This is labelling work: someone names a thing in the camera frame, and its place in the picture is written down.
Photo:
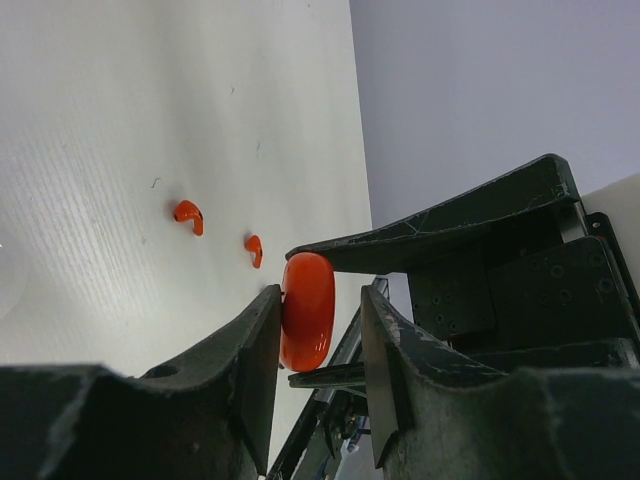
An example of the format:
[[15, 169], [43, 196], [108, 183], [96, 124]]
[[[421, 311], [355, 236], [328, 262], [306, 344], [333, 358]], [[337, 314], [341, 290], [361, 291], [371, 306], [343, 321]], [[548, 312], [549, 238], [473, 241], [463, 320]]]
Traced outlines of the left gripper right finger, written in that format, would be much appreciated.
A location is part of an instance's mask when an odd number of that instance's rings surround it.
[[452, 396], [491, 385], [505, 373], [452, 349], [408, 321], [372, 287], [361, 290], [362, 348], [375, 466], [386, 468], [408, 435], [436, 431]]

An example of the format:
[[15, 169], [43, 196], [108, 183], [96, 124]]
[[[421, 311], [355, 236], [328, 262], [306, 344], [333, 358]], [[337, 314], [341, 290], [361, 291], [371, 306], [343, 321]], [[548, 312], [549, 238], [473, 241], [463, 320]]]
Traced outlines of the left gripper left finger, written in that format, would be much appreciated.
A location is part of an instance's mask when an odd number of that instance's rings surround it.
[[267, 473], [278, 373], [281, 288], [265, 287], [232, 321], [139, 381], [185, 417], [175, 427], [220, 475]]

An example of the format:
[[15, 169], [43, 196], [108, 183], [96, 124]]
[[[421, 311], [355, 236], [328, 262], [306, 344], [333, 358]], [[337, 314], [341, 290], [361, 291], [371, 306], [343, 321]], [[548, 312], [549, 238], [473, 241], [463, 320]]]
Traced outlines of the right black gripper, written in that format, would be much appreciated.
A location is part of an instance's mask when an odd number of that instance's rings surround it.
[[536, 158], [383, 227], [298, 246], [338, 272], [408, 272], [415, 324], [465, 355], [618, 340], [639, 331], [607, 241], [588, 229], [568, 161]]

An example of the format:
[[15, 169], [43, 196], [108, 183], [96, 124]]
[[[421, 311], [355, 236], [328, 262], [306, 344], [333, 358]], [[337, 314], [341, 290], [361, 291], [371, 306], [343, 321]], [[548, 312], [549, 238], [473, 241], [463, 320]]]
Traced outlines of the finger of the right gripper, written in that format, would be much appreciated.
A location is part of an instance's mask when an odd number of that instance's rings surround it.
[[341, 390], [353, 395], [366, 394], [363, 363], [333, 365], [288, 377], [289, 386], [299, 389]]

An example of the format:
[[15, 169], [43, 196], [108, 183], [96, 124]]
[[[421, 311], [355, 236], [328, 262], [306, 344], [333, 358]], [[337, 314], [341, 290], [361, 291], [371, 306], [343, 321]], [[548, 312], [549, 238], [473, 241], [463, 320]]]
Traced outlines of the red charging case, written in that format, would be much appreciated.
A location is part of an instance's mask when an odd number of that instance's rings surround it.
[[335, 275], [331, 263], [310, 252], [293, 255], [283, 276], [280, 362], [309, 372], [326, 359], [335, 318]]

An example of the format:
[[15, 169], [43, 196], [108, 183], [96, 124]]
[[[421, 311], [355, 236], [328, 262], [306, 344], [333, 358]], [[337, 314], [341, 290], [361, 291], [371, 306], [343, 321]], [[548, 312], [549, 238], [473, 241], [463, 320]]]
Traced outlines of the red earbud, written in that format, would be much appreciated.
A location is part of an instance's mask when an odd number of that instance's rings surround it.
[[174, 208], [173, 218], [178, 223], [191, 222], [192, 231], [196, 236], [204, 234], [204, 216], [193, 202], [182, 200]]
[[247, 236], [244, 241], [244, 248], [251, 257], [253, 268], [260, 269], [264, 257], [261, 238], [255, 234]]

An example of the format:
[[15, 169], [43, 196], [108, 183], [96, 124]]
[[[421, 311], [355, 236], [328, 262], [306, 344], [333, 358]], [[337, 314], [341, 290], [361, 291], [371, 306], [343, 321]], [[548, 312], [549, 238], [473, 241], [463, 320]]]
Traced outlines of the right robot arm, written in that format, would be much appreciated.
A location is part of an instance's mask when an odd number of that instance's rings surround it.
[[385, 226], [298, 247], [292, 258], [315, 253], [340, 272], [404, 274], [412, 316], [370, 298], [363, 359], [290, 383], [532, 395], [637, 378], [638, 241], [637, 176], [584, 195], [546, 154]]

